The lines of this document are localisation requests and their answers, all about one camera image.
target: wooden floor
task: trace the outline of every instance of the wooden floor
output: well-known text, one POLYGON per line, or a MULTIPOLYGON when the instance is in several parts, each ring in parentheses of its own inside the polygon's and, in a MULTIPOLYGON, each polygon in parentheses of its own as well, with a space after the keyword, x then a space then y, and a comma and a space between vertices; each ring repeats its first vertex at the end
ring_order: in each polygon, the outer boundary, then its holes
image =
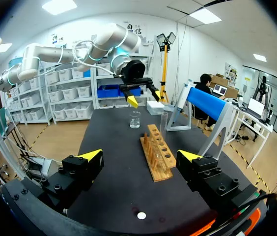
MULTIPOLYGON (((87 129, 88 121, 66 121, 58 122, 57 125, 51 124, 48 126, 42 134, 40 132, 46 127, 46 124, 29 124, 27 126, 20 124, 20 130, 25 135, 29 146, 33 144, 37 136, 40 134, 39 138, 36 140, 32 147, 32 150, 39 153, 42 156, 51 158, 57 161, 61 161, 68 155, 77 155, 79 152, 80 144, 82 142, 85 130, 87 129)), ((239 132, 240 135, 244 133, 247 136, 254 136, 248 129, 239 132)), ((260 143, 261 138, 258 138, 256 142, 251 139, 243 141, 242 144, 233 141, 231 144, 233 147, 239 151, 239 153, 250 162, 253 154, 256 153, 260 143)), ((247 169, 245 161, 236 153, 236 151, 226 145, 223 151, 230 157, 230 159, 240 168, 244 175, 251 181, 252 184, 256 184, 258 177, 256 173, 251 169, 247 169)), ((4 160, 0 159, 0 165, 4 163, 4 160)), ((269 189, 272 191, 276 187, 277 182, 277 133, 273 132, 270 134, 263 150, 254 161, 252 165, 255 170, 261 175, 261 177, 267 183, 269 189)), ((263 189, 268 192, 267 188, 262 182, 257 185, 258 188, 263 189)))

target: black table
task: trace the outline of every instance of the black table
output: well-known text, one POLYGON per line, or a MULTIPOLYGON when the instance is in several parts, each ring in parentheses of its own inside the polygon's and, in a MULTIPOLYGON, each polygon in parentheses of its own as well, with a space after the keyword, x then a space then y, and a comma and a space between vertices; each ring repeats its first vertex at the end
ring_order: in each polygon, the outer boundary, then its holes
MULTIPOLYGON (((68 217, 88 226, 123 233, 160 233, 188 226, 197 230, 216 213, 198 192, 192 192, 176 168, 171 179, 154 183, 139 138, 148 124, 160 125, 160 116, 151 116, 145 107, 140 128, 129 127, 134 108, 96 110, 85 132, 79 154, 104 151, 105 166, 88 192, 82 192, 68 210, 68 217), (139 220, 135 212, 143 211, 139 220)), ((196 126, 191 130, 167 132, 166 142, 175 155, 178 149, 197 153, 207 136, 196 126)), ((217 148, 213 145, 208 153, 217 148)), ((250 182, 240 169, 221 153, 219 166, 240 189, 250 182)))

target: hazard tape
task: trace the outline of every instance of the hazard tape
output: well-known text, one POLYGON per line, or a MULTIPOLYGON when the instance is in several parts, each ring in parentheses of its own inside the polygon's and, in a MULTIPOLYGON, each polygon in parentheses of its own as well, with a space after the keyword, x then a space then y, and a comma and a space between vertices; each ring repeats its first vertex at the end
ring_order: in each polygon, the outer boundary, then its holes
POLYGON ((40 135, 48 128, 48 124, 46 125, 46 127, 38 134, 37 138, 35 139, 35 141, 32 143, 32 145, 30 145, 29 149, 31 149, 34 145, 35 142, 38 140, 38 138, 40 137, 40 135))
MULTIPOLYGON (((235 149, 235 148, 233 147, 233 145, 231 145, 231 144, 229 144, 229 145, 230 145, 231 148, 234 149, 235 152, 246 162, 246 164, 249 165, 249 162, 237 151, 237 149, 235 149)), ((258 183, 259 183, 260 181, 262 181, 263 184, 265 185, 265 187, 267 188, 267 190, 269 191, 269 193, 272 193, 272 192, 270 191, 270 188, 268 187, 268 185, 267 185, 266 182, 264 181, 264 179, 263 179, 263 178, 260 176, 260 174, 255 170, 255 168, 253 168, 253 166, 250 166, 250 167, 251 167, 252 170, 256 173, 257 178, 258 178, 258 180, 257 180, 257 182, 256 182, 256 184, 255 184, 255 186, 258 185, 258 183)))

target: person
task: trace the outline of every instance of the person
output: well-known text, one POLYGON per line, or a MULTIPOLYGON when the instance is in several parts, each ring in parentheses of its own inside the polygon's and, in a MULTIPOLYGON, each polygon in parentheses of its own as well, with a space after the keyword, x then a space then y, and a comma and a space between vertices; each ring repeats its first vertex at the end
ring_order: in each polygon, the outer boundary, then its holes
MULTIPOLYGON (((211 82, 212 82, 212 77, 210 75, 202 74, 200 77, 200 83, 196 84, 195 88, 203 92, 212 94, 211 90, 209 89, 211 82)), ((208 115, 205 112, 203 112, 201 109, 194 107, 194 110, 195 110, 196 117, 202 118, 203 120, 207 119, 208 115)), ((209 117, 207 125, 205 126, 204 129, 208 131, 212 131, 215 126, 215 123, 216 121, 213 118, 209 117)))

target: wooden test tube rack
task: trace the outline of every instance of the wooden test tube rack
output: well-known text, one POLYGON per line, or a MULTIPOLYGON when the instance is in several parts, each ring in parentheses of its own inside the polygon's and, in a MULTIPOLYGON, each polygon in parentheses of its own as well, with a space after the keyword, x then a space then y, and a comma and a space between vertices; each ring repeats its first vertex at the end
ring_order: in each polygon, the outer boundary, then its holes
POLYGON ((162 139, 161 134, 154 124, 148 125, 150 136, 145 133, 140 138, 149 170, 154 182, 162 181, 172 177, 171 168, 176 166, 168 145, 162 139))

